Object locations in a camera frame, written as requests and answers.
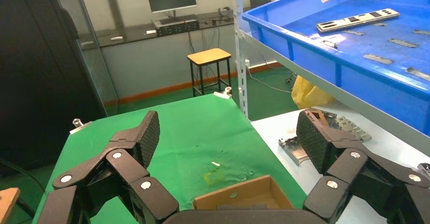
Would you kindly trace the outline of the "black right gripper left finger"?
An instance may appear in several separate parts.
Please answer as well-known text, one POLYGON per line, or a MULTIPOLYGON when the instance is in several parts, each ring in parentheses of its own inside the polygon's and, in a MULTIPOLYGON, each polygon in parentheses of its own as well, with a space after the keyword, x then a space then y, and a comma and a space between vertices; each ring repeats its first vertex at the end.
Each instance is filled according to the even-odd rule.
POLYGON ((178 201, 148 171, 159 136, 153 110, 138 126, 115 133, 100 154, 53 180, 38 223, 90 223, 113 198, 138 223, 163 223, 178 213, 178 201))

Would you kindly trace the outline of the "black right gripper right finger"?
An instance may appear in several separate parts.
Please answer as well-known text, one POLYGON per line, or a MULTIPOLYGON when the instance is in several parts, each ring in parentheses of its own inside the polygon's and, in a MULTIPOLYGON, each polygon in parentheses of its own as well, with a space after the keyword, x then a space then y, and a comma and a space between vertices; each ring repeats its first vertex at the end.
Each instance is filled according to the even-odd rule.
POLYGON ((429 179, 423 174, 371 152, 310 110, 300 112, 296 134, 321 174, 303 203, 305 211, 335 223, 355 196, 387 223, 429 223, 429 179))

